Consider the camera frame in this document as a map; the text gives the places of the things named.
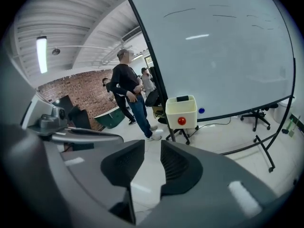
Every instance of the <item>whiteboard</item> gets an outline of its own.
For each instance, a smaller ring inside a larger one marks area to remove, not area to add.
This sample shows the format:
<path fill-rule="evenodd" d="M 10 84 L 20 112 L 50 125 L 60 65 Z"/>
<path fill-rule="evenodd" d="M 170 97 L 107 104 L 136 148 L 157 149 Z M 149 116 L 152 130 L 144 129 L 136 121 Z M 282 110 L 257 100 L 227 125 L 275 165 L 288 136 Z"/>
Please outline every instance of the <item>whiteboard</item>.
<path fill-rule="evenodd" d="M 291 42 L 272 0 L 132 2 L 167 96 L 193 95 L 198 110 L 205 109 L 198 112 L 199 120 L 247 111 L 292 94 Z"/>

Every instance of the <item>tile floor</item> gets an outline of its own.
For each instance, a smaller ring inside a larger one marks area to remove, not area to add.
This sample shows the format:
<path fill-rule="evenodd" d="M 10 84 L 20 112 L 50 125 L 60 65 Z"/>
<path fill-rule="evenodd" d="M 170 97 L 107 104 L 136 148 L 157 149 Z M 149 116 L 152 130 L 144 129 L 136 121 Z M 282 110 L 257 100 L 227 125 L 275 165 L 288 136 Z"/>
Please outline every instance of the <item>tile floor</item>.
<path fill-rule="evenodd" d="M 169 135 L 166 125 L 161 124 L 154 119 L 150 107 L 147 108 L 148 120 L 151 125 L 158 125 L 156 134 L 161 134 L 162 139 Z M 266 113 L 266 119 L 271 124 L 268 131 L 264 123 L 258 122 L 256 132 L 252 131 L 254 119 L 240 117 L 219 119 L 210 122 L 198 123 L 204 126 L 190 137 L 190 146 L 203 150 L 223 153 L 231 150 L 246 147 L 252 144 L 255 135 L 264 139 L 274 134 L 279 126 L 273 119 L 273 110 Z M 125 118 L 118 126 L 113 129 L 104 129 L 104 132 L 119 134 L 124 141 L 134 139 L 145 139 L 142 131 L 137 124 L 128 126 L 129 120 Z M 189 129 L 188 133 L 193 134 L 195 129 Z M 176 141 L 185 143 L 182 135 L 176 134 Z M 161 145 L 160 141 L 146 142 L 145 159 L 131 183 L 134 210 L 137 217 L 137 224 L 140 223 L 160 201 L 160 188 L 166 182 L 165 172 L 160 161 Z M 304 136 L 298 128 L 295 130 L 293 138 L 280 133 L 269 149 L 269 153 L 275 163 L 275 169 L 272 173 L 268 172 L 271 166 L 260 145 L 251 149 L 227 155 L 227 157 L 236 161 L 239 165 L 257 176 L 266 185 L 268 185 L 277 196 L 281 196 L 293 188 L 294 179 L 298 178 L 304 167 Z"/>

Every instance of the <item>red button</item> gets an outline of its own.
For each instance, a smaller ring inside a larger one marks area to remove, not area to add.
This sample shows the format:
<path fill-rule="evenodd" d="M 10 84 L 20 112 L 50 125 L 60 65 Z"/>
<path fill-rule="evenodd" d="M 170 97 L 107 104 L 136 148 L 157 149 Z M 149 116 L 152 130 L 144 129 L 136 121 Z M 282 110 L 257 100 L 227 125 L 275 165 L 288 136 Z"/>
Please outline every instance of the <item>red button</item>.
<path fill-rule="evenodd" d="M 186 118 L 181 116 L 181 117 L 178 118 L 177 122 L 179 123 L 179 125 L 183 126 L 183 125 L 186 124 Z"/>

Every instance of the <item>black pants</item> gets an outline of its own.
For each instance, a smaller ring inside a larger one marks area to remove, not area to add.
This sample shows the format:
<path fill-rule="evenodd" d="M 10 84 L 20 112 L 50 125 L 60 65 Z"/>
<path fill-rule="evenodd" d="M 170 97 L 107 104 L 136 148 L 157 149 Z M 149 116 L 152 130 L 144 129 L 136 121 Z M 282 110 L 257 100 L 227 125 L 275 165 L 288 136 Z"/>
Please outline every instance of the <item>black pants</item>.
<path fill-rule="evenodd" d="M 115 100 L 117 102 L 118 107 L 122 110 L 123 114 L 129 118 L 131 121 L 135 121 L 134 117 L 132 114 L 128 111 L 126 105 L 125 105 L 125 97 L 124 96 L 119 96 L 115 95 Z"/>

